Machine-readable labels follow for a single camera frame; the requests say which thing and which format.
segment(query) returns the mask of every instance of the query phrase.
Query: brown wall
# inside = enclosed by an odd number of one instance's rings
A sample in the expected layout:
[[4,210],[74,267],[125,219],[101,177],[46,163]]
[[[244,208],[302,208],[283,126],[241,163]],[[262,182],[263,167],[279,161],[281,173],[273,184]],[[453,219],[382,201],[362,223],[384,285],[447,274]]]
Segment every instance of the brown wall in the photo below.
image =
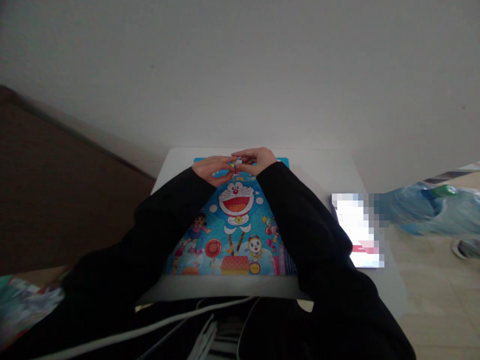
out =
[[75,263],[121,240],[154,180],[0,89],[0,275]]

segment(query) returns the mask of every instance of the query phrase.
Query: white table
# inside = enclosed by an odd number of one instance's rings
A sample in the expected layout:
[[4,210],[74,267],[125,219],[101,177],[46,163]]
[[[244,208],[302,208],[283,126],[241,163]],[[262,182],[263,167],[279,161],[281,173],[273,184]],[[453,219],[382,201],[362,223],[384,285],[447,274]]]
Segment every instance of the white table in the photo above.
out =
[[[194,158],[230,155],[237,148],[174,147],[161,168],[152,193],[175,175],[190,167]],[[351,156],[342,150],[273,149],[279,158],[288,158],[290,169],[330,209],[332,193],[365,193]],[[407,291],[392,257],[388,241],[385,268],[362,269],[375,283],[380,298],[395,317],[408,310]],[[207,276],[162,275],[159,282],[139,301],[146,304],[188,298],[217,296],[264,296],[308,299],[295,276]]]

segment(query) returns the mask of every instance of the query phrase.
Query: hand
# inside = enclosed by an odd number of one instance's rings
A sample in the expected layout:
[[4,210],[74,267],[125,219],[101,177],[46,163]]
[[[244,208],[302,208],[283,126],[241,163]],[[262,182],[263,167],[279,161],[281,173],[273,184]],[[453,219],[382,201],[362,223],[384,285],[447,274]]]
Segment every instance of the hand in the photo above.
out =
[[243,163],[236,166],[239,171],[250,173],[255,176],[277,162],[277,158],[272,150],[267,149],[266,147],[237,151],[231,155],[234,157],[241,157]]
[[[195,162],[191,168],[195,174],[207,183],[218,188],[232,178],[235,168],[229,165],[228,162],[234,162],[235,160],[237,160],[235,156],[210,156]],[[212,174],[219,170],[228,170],[228,174],[222,177],[213,177]]]

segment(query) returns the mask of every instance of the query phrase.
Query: white wall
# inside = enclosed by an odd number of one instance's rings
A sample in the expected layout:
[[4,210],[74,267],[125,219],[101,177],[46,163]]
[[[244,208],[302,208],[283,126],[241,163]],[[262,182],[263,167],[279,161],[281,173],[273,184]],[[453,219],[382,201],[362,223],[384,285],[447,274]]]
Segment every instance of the white wall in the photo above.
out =
[[476,0],[0,11],[0,83],[152,174],[172,146],[347,148],[379,192],[480,159]]

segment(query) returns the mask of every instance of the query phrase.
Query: blue puzzle board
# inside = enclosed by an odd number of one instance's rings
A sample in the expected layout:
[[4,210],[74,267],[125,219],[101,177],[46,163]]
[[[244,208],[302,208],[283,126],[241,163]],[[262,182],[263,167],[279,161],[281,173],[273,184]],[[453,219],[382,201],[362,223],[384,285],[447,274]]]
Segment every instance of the blue puzzle board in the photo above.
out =
[[[195,158],[193,162],[203,160]],[[289,166],[286,157],[277,158]],[[221,177],[227,170],[213,176]],[[171,275],[296,275],[255,176],[236,172],[218,187],[167,259]]]

